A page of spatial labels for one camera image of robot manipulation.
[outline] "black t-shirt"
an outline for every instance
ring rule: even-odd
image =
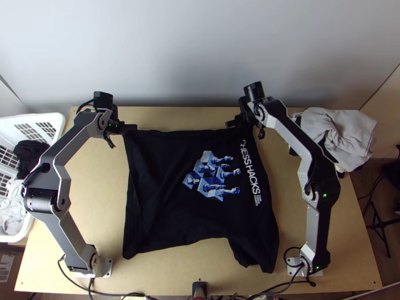
[[[123,257],[227,238],[242,266],[274,270],[279,235],[267,174],[251,128],[135,130]]]

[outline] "white laundry basket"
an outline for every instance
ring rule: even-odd
[[[30,113],[0,118],[0,203],[7,198],[6,183],[18,173],[18,159],[13,153],[20,141],[33,140],[53,145],[63,133],[65,117],[61,113]],[[26,214],[16,235],[0,228],[0,242],[14,243],[29,234],[34,218]]]

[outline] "silver metal bracket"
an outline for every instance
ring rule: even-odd
[[[287,274],[289,275],[289,276],[293,276],[296,272],[297,272],[297,270],[300,268],[299,266],[298,267],[293,267],[293,266],[297,266],[297,265],[300,265],[301,263],[305,263],[306,264],[306,262],[301,258],[301,257],[287,257],[286,258],[286,262],[288,263],[288,264],[291,264],[292,266],[287,266]],[[308,268],[307,268],[307,266],[305,265],[304,267],[302,267],[301,268],[301,270],[296,274],[296,277],[307,277],[308,276]],[[322,272],[322,270],[321,271],[318,271],[318,272],[316,272],[316,273],[314,273],[314,274],[312,274],[312,275],[309,275],[309,276],[316,276],[316,277],[320,277],[320,276],[323,276],[323,272]]]
[[[83,274],[76,272],[76,278],[95,278],[95,277],[103,277],[108,278],[111,276],[111,270],[113,268],[113,259],[107,257],[99,257],[98,265],[95,266],[97,269],[95,274]]]

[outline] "white wall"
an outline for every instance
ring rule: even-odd
[[[0,75],[0,118],[28,113],[30,113],[28,107],[9,89]]]
[[[235,105],[261,80],[291,106],[358,109],[400,61],[398,0],[0,0],[0,73],[56,109]]]

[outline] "chess piece graphic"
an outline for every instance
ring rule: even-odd
[[[195,172],[191,172],[186,174],[182,183],[192,190],[194,186],[197,186],[200,183],[200,177]]]
[[[227,156],[226,155],[223,158],[218,158],[218,157],[214,156],[213,158],[211,158],[211,163],[216,165],[216,164],[219,164],[219,163],[230,162],[230,161],[233,161],[233,160],[234,160],[234,158],[232,156]]]
[[[221,164],[218,165],[218,167],[221,167],[221,168],[229,168],[230,166],[231,165],[228,164],[228,163],[221,163]]]
[[[222,168],[218,168],[218,171],[216,172],[216,176],[221,178],[221,179],[225,179],[229,176],[235,176],[235,175],[240,175],[241,173],[241,169],[237,168],[235,170],[233,170],[233,172],[225,172],[224,170],[222,170]]]
[[[206,165],[199,165],[198,166],[198,169],[197,169],[197,171],[199,172],[199,173],[205,173],[205,172],[207,172],[207,173],[212,173],[212,172],[214,172],[216,170],[216,168],[214,168],[212,165],[208,165],[208,164],[206,164]]]
[[[227,186],[225,184],[205,184],[203,185],[203,191],[209,192],[211,190],[225,189]]]
[[[234,187],[232,189],[221,188],[216,191],[217,195],[222,196],[222,197],[225,195],[238,195],[240,192],[241,192],[241,189],[238,187]]]
[[[187,177],[186,182],[189,185],[196,185],[200,182],[200,179],[193,178],[192,176]]]
[[[232,156],[218,158],[210,150],[203,151],[200,159],[195,164],[193,171],[187,173],[183,184],[192,191],[197,191],[207,198],[215,198],[221,202],[226,195],[240,194],[240,188],[226,189],[225,179],[229,176],[240,175],[241,170],[236,168],[232,172],[225,172],[224,168],[230,168],[227,162],[233,161]]]

